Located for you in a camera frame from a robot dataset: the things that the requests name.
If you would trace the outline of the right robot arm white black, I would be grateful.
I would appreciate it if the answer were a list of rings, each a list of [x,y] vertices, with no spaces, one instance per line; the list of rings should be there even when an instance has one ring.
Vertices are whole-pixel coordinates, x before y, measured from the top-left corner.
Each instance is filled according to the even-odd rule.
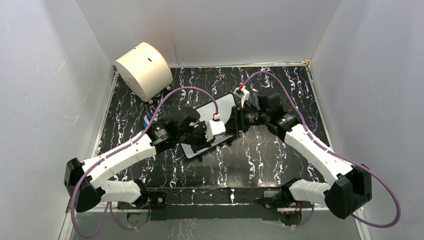
[[[268,131],[306,158],[326,182],[293,178],[273,196],[260,199],[264,206],[295,207],[307,201],[327,207],[336,217],[345,219],[372,199],[371,175],[362,166],[355,166],[330,154],[326,145],[308,136],[299,117],[288,112],[276,92],[258,95],[259,106],[247,101],[249,92],[236,89],[238,104],[231,108],[225,124],[228,135],[245,133],[251,126],[266,126]]]

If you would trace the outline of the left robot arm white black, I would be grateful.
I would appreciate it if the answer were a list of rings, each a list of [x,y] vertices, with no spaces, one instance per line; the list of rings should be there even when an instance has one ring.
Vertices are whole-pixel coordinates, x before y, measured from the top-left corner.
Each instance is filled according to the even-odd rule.
[[[152,158],[177,144],[199,148],[211,146],[215,136],[225,131],[220,114],[200,120],[192,108],[168,117],[151,120],[142,132],[112,150],[83,161],[76,157],[66,163],[64,185],[75,212],[83,213],[103,202],[127,202],[137,208],[149,203],[149,193],[140,180],[112,181],[120,171]]]

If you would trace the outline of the white cylindrical drum container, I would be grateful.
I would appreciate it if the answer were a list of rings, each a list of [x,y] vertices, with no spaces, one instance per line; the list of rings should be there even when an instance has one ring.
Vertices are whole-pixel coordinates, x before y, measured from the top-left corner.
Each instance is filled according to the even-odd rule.
[[[172,71],[164,56],[151,44],[141,42],[114,61],[126,85],[144,102],[162,90],[170,90]]]

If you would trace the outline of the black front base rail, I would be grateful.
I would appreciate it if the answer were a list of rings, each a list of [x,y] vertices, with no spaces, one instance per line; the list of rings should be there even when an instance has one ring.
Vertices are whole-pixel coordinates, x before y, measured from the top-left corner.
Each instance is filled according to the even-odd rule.
[[[182,219],[260,219],[278,221],[299,206],[286,204],[279,187],[153,188],[153,221]]]

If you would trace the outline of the aluminium frame rail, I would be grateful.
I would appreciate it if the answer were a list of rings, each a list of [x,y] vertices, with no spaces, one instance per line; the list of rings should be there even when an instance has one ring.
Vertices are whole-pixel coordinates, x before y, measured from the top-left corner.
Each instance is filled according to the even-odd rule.
[[[285,186],[146,188],[111,182],[97,189],[82,187],[76,193],[74,209],[77,213],[84,213],[103,203],[116,203],[119,210],[259,206],[299,211],[301,207],[309,207],[318,201],[304,196],[295,198]]]

